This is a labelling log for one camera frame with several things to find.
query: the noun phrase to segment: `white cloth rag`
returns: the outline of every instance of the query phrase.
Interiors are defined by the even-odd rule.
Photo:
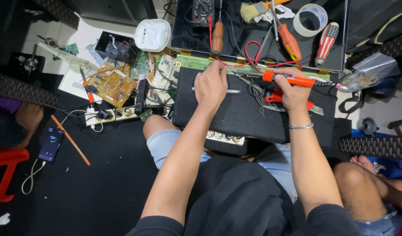
[[[279,10],[282,12],[282,14],[277,14],[278,19],[291,19],[295,16],[293,11],[290,8],[286,8],[285,6],[279,4],[275,6],[275,9]],[[272,23],[274,20],[274,16],[272,15],[271,9],[269,9],[265,14],[262,14],[260,16],[255,16],[253,18],[255,22],[259,22],[260,20],[268,21],[269,23]]]

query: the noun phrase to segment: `black shirt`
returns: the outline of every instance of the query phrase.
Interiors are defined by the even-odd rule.
[[[185,227],[164,216],[140,219],[126,236],[303,235],[291,199],[278,181],[256,163],[214,157],[201,163]],[[361,235],[351,215],[338,205],[313,209],[306,235]]]

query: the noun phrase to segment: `smartphone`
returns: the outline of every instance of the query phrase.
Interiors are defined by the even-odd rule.
[[[38,158],[41,158],[45,161],[53,161],[63,136],[64,132],[62,130],[57,128],[49,128]]]

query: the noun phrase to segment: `brown screwdriver handle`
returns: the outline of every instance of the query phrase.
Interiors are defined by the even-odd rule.
[[[282,44],[284,48],[287,50],[288,54],[290,54],[291,59],[293,61],[302,60],[302,54],[300,53],[299,45],[297,44],[296,39],[287,29],[287,24],[281,24],[278,27],[278,33],[281,36]]]
[[[223,49],[223,23],[218,21],[214,25],[213,39],[211,40],[211,55],[219,57]]]

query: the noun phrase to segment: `charging cable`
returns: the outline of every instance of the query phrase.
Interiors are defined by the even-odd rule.
[[[38,171],[40,171],[44,167],[44,165],[46,164],[46,161],[42,162],[41,168],[39,168],[37,171],[33,172],[33,169],[35,168],[35,164],[36,164],[37,161],[38,161],[38,159],[36,159],[35,163],[32,165],[32,170],[30,171],[30,176],[27,177],[25,179],[25,181],[23,181],[22,193],[25,194],[25,195],[28,195],[32,191],[32,188],[33,188],[33,175],[36,174]],[[30,189],[29,189],[29,192],[25,193],[25,191],[23,189],[23,186],[25,185],[26,181],[28,181],[29,178],[30,178]]]

